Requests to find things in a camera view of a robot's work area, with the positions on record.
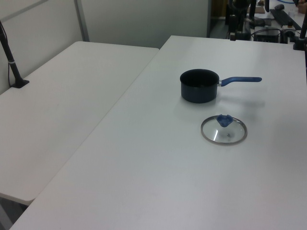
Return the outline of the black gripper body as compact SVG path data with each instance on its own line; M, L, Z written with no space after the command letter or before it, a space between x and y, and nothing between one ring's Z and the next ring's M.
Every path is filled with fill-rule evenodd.
M227 4L229 7L229 11L232 14L239 15L247 14L248 7L250 6L250 0L228 0Z

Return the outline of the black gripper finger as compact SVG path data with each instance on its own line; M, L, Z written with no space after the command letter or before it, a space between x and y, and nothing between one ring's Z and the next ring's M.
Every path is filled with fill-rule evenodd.
M249 23L246 21L246 16L242 15L240 18L240 32L242 34L249 33Z
M229 17L229 38L236 40L236 16L230 15Z

